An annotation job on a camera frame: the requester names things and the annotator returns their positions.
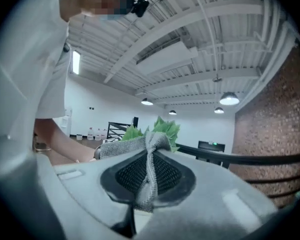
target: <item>fluorescent light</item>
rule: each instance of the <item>fluorescent light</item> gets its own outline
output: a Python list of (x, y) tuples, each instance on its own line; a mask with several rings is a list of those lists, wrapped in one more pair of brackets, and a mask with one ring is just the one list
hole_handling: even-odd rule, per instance
[(73, 51), (72, 53), (72, 70), (73, 73), (75, 74), (79, 74), (79, 65), (80, 65), (80, 53), (78, 53), (77, 51)]
[(217, 107), (217, 108), (214, 110), (214, 113), (216, 113), (216, 114), (223, 114), (223, 113), (224, 113), (224, 110), (223, 110), (221, 107)]
[(237, 95), (233, 92), (226, 92), (225, 94), (222, 95), (220, 99), (220, 104), (226, 106), (236, 105), (239, 102), (240, 100), (238, 99)]
[(174, 111), (174, 110), (171, 110), (170, 112), (169, 112), (169, 115), (173, 115), (173, 116), (175, 116), (177, 114), (177, 112), (176, 111)]
[(153, 103), (152, 103), (150, 100), (148, 100), (147, 98), (144, 98), (144, 99), (141, 101), (141, 103), (142, 103), (143, 105), (147, 105), (147, 106), (153, 105)]

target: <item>exposed ceiling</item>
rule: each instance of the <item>exposed ceiling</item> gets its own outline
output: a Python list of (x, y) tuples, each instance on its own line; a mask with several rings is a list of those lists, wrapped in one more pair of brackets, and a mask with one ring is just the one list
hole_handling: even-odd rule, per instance
[[(275, 0), (148, 1), (142, 18), (128, 14), (101, 21), (79, 15), (70, 21), (69, 41), (81, 53), (80, 74), (173, 108), (214, 105), (224, 92), (246, 101), (289, 54), (282, 47), (294, 42), (283, 36), (287, 16)], [(137, 61), (174, 40), (195, 47), (197, 56), (157, 74), (137, 68)], [(213, 82), (217, 74), (219, 83)]]

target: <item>ceiling lamp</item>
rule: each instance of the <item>ceiling lamp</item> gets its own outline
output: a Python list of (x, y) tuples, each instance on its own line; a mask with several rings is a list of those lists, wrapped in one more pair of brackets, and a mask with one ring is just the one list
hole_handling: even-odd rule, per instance
[(147, 105), (147, 106), (153, 105), (153, 103), (152, 103), (150, 100), (148, 100), (147, 98), (144, 98), (144, 99), (141, 101), (141, 103), (142, 103), (143, 105)]
[(171, 110), (171, 111), (169, 112), (169, 115), (175, 116), (176, 114), (177, 114), (177, 112), (176, 112), (175, 110)]
[(237, 97), (237, 95), (233, 92), (226, 92), (222, 95), (220, 99), (220, 104), (226, 105), (226, 106), (232, 106), (238, 104), (240, 101)]
[(224, 110), (223, 110), (221, 107), (217, 107), (217, 108), (214, 110), (214, 113), (216, 113), (216, 114), (223, 114), (223, 113), (224, 113)]

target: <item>microfiber towel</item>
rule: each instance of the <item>microfiber towel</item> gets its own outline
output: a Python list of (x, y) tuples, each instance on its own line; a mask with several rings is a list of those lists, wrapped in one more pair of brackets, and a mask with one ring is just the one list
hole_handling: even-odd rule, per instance
[(135, 208), (152, 212), (152, 202), (158, 196), (158, 185), (154, 165), (154, 151), (165, 149), (170, 151), (168, 137), (162, 132), (148, 131), (145, 136), (131, 140), (108, 142), (101, 146), (100, 159), (122, 155), (128, 152), (146, 149), (146, 176), (136, 194)]

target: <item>window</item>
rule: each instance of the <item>window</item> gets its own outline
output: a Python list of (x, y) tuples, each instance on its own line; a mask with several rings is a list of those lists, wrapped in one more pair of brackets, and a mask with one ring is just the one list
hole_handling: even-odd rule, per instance
[(77, 51), (73, 51), (72, 53), (72, 70), (73, 73), (75, 74), (79, 74), (79, 65), (80, 65), (80, 53), (78, 53)]

